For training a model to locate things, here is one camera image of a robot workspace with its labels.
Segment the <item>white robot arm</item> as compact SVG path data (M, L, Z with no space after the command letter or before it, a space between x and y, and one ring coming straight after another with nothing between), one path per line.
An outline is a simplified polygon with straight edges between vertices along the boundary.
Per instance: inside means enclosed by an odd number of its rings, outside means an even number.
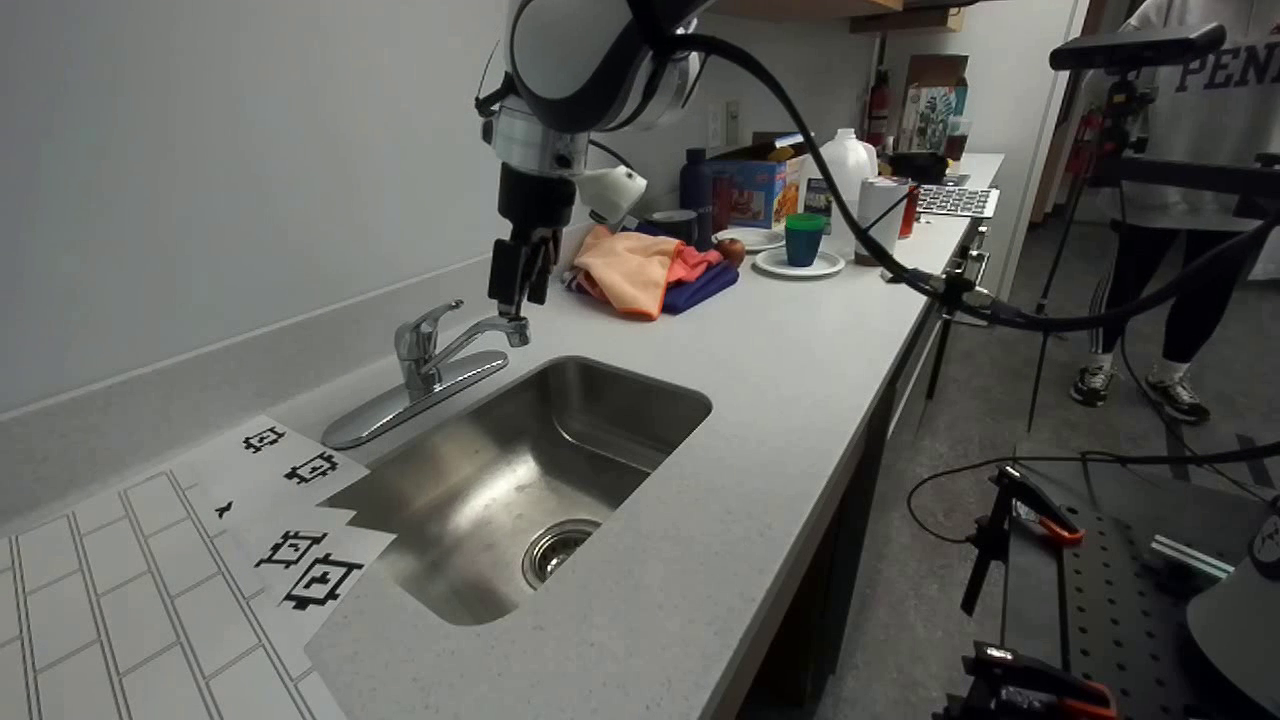
M666 126L688 107L706 57L688 48L718 0L515 0L500 86L476 100L500 161L488 299L500 316L547 296L578 203L582 154L597 134Z

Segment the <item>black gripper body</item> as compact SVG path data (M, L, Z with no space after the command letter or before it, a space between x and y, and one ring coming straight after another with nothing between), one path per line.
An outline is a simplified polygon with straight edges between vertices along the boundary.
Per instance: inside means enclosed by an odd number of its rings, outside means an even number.
M521 248L521 292L528 292L528 266L538 245L553 245L560 260L560 233L574 215L578 189L565 178L533 178L511 164L500 168L500 215L509 245Z

